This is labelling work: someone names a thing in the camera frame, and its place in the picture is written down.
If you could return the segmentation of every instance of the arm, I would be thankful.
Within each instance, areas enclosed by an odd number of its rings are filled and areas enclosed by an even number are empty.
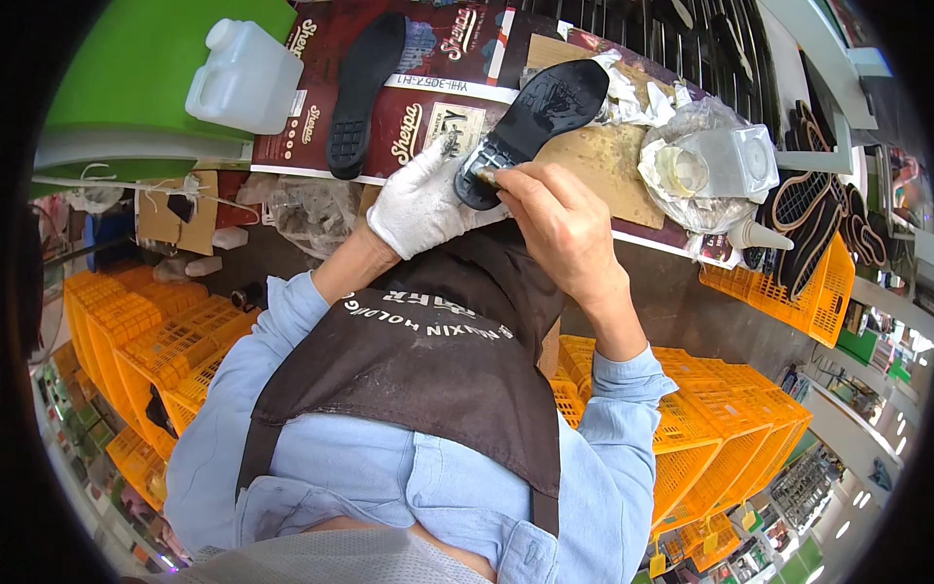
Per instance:
[[[653,433],[658,400],[677,390],[652,355],[630,298],[630,278],[616,259],[610,214],[576,176],[560,166],[522,164],[496,180],[531,255],[583,309],[597,350],[593,396],[578,432],[606,466],[623,501],[624,553],[641,556],[655,482]],[[630,558],[638,564],[638,558]]]

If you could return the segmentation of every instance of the white nozzle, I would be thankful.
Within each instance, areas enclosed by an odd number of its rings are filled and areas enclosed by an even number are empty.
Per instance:
[[[764,225],[749,219],[733,225],[727,232],[727,239],[735,249],[752,247],[793,249],[795,242],[784,235],[775,233]]]

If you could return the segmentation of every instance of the plastic bottle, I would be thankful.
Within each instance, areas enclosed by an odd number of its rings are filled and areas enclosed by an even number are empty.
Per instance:
[[[189,264],[185,266],[185,274],[189,278],[200,278],[201,276],[207,276],[208,274],[217,272],[223,266],[224,262],[220,256],[212,255],[201,258],[200,260],[195,260],[194,262],[189,262]]]
[[[221,249],[233,249],[245,246],[249,241],[249,231],[240,227],[216,229],[211,236],[211,245]]]
[[[673,145],[700,156],[707,185],[697,196],[749,196],[777,186],[778,165],[769,129],[763,124],[684,135]]]
[[[221,19],[207,34],[185,111],[253,134],[286,127],[304,64],[253,21]]]
[[[735,249],[754,246],[760,248],[794,249],[795,242],[784,235],[775,233],[765,225],[751,219],[733,225],[727,231],[727,239]]]

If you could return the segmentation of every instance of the wall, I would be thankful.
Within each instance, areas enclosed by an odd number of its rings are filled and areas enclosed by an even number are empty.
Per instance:
[[[893,483],[898,481],[901,460],[894,457],[894,449],[880,445],[884,438],[876,433],[878,440],[870,433],[871,427],[862,419],[854,420],[844,413],[845,406],[835,398],[825,396],[814,384],[802,404],[813,414],[810,430],[837,453],[843,464],[855,475],[863,477],[874,472],[873,459],[879,458],[885,465]],[[888,500],[888,493],[875,483],[865,480],[866,488],[880,505]]]
[[[856,475],[849,471],[844,473],[843,481],[833,486],[821,520],[810,531],[824,552],[824,573],[818,580],[822,584],[838,581],[848,574],[854,558],[868,545],[876,528],[882,509],[875,497],[861,509],[853,505],[856,495],[865,489],[865,483]],[[837,532],[847,521],[850,521],[849,528],[837,539]]]

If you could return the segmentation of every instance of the gloved hand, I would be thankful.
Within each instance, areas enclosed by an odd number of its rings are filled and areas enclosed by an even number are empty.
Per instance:
[[[404,260],[448,239],[511,217],[505,205],[476,211],[454,194],[454,175],[464,157],[446,161],[455,135],[439,135],[386,181],[366,213],[370,229]]]

